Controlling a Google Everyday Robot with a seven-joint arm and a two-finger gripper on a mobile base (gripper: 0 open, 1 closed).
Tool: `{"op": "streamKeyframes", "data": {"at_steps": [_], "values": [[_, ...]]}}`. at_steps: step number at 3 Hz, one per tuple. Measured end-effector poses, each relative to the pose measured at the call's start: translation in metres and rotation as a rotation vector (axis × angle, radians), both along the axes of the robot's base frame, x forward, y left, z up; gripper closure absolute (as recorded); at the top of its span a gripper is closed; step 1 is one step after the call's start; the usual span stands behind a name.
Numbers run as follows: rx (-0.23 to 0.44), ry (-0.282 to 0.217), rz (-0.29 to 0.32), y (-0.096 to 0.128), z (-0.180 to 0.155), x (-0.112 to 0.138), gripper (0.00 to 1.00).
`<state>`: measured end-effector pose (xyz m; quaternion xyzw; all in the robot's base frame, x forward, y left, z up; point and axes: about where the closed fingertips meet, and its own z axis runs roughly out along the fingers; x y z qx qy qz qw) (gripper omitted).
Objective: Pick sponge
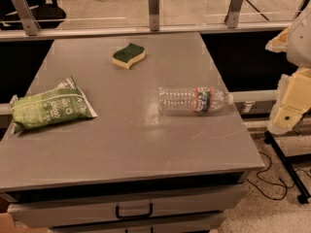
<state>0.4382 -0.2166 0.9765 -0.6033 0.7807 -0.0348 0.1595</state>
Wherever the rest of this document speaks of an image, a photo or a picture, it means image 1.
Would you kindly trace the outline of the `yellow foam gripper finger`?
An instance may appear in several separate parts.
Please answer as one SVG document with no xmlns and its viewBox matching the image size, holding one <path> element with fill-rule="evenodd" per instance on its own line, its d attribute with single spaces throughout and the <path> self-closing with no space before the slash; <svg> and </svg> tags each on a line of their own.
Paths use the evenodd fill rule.
<svg viewBox="0 0 311 233">
<path fill-rule="evenodd" d="M 277 100 L 267 123 L 276 135 L 291 131 L 311 109 L 311 69 L 298 68 L 291 76 L 283 74 L 278 82 Z"/>
<path fill-rule="evenodd" d="M 285 28 L 282 32 L 280 32 L 276 37 L 271 39 L 265 46 L 266 50 L 272 52 L 286 52 L 287 51 L 287 41 L 288 35 L 290 31 L 290 27 Z"/>
</svg>

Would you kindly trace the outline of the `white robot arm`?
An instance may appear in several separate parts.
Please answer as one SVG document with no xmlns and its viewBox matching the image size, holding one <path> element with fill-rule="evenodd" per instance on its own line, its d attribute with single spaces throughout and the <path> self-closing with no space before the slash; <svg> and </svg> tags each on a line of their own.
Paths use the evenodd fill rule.
<svg viewBox="0 0 311 233">
<path fill-rule="evenodd" d="M 304 9 L 265 48 L 284 52 L 287 60 L 297 67 L 290 76 L 281 76 L 276 103 L 267 123 L 270 133 L 282 135 L 291 131 L 311 109 L 311 9 Z"/>
</svg>

